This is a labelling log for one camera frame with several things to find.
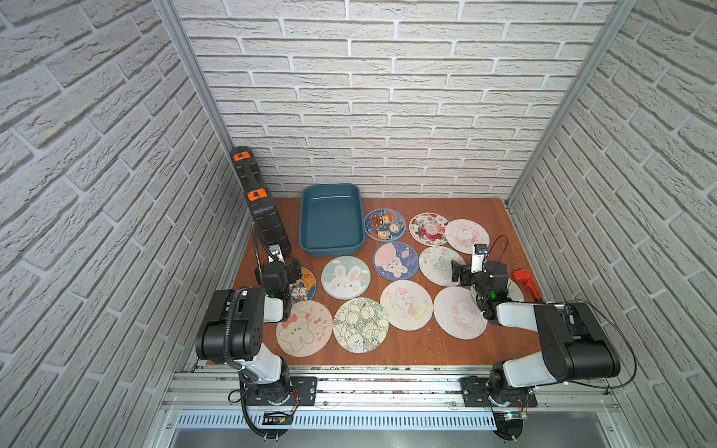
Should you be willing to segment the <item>dark blue cartoon coaster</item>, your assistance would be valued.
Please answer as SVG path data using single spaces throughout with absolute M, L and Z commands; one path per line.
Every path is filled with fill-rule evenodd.
M 291 284 L 291 300 L 296 302 L 313 301 L 317 294 L 317 278 L 313 272 L 302 267 L 300 278 Z

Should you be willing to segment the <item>beige bear bow coaster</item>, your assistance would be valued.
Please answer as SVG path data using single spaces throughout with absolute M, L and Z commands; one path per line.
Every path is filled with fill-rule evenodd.
M 293 304 L 289 318 L 276 327 L 279 347 L 295 358 L 317 354 L 332 336 L 332 314 L 324 304 L 315 301 Z

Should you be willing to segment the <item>teal storage box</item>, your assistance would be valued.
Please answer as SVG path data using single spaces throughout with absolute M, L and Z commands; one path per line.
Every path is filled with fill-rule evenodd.
M 299 244 L 309 257 L 355 255 L 365 243 L 359 188 L 313 185 L 302 194 Z

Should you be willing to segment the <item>cream pink character coaster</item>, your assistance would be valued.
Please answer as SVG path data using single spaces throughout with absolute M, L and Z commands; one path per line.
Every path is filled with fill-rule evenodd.
M 422 329 L 432 318 L 431 295 L 416 282 L 392 282 L 383 290 L 380 303 L 388 313 L 390 324 L 405 332 Z

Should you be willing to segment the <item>green bunnies coaster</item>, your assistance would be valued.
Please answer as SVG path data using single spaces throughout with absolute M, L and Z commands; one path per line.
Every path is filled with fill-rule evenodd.
M 377 349 L 388 337 L 388 313 L 379 302 L 355 298 L 345 302 L 333 317 L 333 335 L 339 345 L 352 354 Z

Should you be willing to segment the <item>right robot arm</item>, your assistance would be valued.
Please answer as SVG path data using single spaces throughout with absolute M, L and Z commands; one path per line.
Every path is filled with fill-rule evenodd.
M 619 355 L 589 304 L 515 302 L 508 295 L 507 266 L 487 255 L 487 246 L 475 245 L 470 265 L 451 263 L 452 279 L 474 291 L 472 301 L 489 324 L 537 333 L 540 350 L 495 364 L 487 378 L 465 378 L 466 404 L 476 398 L 481 405 L 528 408 L 537 386 L 619 375 Z

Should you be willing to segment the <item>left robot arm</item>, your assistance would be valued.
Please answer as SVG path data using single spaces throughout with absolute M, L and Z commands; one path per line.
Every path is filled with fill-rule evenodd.
M 213 293 L 195 339 L 200 360 L 224 364 L 239 377 L 239 390 L 228 401 L 242 405 L 293 405 L 301 402 L 289 378 L 289 366 L 263 343 L 266 324 L 289 321 L 291 283 L 301 265 L 285 263 L 280 246 L 270 245 L 269 262 L 259 265 L 259 287 Z

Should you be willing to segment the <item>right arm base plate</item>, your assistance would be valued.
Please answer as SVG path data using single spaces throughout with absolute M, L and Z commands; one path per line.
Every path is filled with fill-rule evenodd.
M 468 376 L 459 379 L 461 397 L 467 408 L 534 408 L 538 406 L 533 388 L 495 386 L 490 379 Z

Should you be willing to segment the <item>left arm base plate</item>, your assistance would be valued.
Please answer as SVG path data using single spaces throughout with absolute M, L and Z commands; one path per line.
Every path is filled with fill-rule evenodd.
M 313 406 L 317 397 L 315 376 L 298 376 L 278 382 L 250 386 L 244 394 L 248 406 Z

